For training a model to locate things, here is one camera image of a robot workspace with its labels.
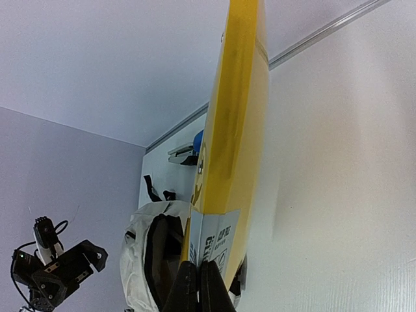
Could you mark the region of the yellow paper folder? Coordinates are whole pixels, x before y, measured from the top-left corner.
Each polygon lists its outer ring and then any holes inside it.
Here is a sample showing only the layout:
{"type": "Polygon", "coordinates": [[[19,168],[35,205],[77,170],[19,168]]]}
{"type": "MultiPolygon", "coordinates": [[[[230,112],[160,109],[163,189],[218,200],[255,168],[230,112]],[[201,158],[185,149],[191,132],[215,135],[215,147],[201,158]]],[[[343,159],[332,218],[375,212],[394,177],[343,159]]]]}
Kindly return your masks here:
{"type": "Polygon", "coordinates": [[[265,4],[231,1],[203,129],[181,258],[241,267],[263,151],[269,68],[265,4]]]}

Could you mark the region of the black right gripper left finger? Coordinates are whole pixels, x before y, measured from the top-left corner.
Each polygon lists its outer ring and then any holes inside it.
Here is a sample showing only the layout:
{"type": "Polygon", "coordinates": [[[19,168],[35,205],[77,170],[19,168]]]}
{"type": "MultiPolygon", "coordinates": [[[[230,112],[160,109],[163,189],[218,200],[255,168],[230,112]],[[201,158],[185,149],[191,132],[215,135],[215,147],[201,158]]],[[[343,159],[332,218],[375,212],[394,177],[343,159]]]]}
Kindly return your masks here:
{"type": "Polygon", "coordinates": [[[162,312],[196,312],[197,270],[195,264],[183,261],[162,312]]]}

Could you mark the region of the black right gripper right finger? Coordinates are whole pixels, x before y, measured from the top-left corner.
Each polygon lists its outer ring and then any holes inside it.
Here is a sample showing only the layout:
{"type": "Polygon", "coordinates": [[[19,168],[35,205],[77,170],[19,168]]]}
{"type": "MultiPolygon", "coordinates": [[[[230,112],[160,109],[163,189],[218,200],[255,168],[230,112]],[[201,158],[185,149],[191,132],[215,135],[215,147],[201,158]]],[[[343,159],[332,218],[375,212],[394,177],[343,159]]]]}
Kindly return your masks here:
{"type": "Polygon", "coordinates": [[[198,311],[236,312],[217,264],[214,261],[204,261],[200,273],[198,311]]]}

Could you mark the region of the cream white backpack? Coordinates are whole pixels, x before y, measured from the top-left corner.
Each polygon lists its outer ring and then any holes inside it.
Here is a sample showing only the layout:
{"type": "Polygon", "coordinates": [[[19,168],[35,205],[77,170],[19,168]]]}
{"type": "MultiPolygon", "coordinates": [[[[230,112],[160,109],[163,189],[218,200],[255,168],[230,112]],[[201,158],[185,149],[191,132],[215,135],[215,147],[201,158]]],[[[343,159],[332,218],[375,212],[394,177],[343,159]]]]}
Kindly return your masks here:
{"type": "Polygon", "coordinates": [[[231,189],[219,213],[202,214],[179,200],[157,200],[139,208],[125,231],[120,256],[127,305],[133,311],[162,311],[183,261],[196,266],[199,304],[201,265],[214,261],[236,310],[251,196],[250,190],[231,189]]]}

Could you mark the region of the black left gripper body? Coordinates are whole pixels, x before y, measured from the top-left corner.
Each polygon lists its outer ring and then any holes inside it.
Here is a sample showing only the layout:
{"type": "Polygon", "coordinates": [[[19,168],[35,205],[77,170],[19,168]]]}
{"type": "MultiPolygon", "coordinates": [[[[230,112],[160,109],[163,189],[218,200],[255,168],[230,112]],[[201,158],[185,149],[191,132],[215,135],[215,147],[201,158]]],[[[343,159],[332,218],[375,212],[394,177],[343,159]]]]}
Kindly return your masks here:
{"type": "Polygon", "coordinates": [[[28,287],[26,301],[30,309],[52,311],[93,274],[93,266],[94,252],[83,248],[72,248],[48,265],[29,253],[15,250],[11,276],[28,287]]]}

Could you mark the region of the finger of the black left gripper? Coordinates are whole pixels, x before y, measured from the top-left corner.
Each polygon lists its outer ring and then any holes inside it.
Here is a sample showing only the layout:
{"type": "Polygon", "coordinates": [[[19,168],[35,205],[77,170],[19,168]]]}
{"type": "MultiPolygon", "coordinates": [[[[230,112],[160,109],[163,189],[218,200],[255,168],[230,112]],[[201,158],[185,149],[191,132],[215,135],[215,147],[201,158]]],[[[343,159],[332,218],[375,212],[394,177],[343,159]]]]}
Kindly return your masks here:
{"type": "Polygon", "coordinates": [[[107,262],[107,251],[89,240],[84,240],[73,248],[67,250],[60,256],[60,262],[64,265],[92,265],[98,272],[101,272],[107,262]]]}

